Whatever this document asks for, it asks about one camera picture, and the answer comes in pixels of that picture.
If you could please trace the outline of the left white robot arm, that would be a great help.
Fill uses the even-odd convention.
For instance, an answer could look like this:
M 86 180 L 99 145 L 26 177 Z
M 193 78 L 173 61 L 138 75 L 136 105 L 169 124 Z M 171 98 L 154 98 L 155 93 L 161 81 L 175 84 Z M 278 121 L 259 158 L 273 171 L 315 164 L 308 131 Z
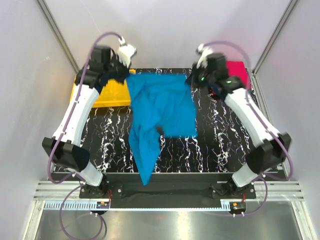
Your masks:
M 90 153 L 80 146 L 89 113 L 109 80 L 120 84 L 130 74 L 137 49 L 122 43 L 117 51 L 109 46 L 95 46 L 83 68 L 77 73 L 71 101 L 52 137 L 45 137 L 42 147 L 48 154 L 48 166 L 55 164 L 76 175 L 84 184 L 81 190 L 92 198 L 109 193 L 106 176 L 90 162 Z

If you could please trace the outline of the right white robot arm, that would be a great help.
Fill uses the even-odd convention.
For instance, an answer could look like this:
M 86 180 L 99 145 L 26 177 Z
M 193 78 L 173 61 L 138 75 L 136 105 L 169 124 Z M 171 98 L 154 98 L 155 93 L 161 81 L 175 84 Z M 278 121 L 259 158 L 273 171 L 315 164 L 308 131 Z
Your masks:
M 187 83 L 196 88 L 211 88 L 237 115 L 247 130 L 254 148 L 245 157 L 245 164 L 214 191 L 220 196 L 239 198 L 245 189 L 266 171 L 286 159 L 291 144 L 288 133 L 280 133 L 252 100 L 243 81 L 231 76 L 226 57 L 205 49 L 192 66 Z

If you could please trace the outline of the blue t shirt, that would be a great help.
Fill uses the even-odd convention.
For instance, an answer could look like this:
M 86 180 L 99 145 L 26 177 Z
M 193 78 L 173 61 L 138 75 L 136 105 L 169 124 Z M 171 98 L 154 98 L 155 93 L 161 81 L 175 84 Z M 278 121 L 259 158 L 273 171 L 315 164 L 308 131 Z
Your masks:
M 161 153 L 158 130 L 167 138 L 196 137 L 197 111 L 183 73 L 131 74 L 126 83 L 132 110 L 128 141 L 146 186 Z

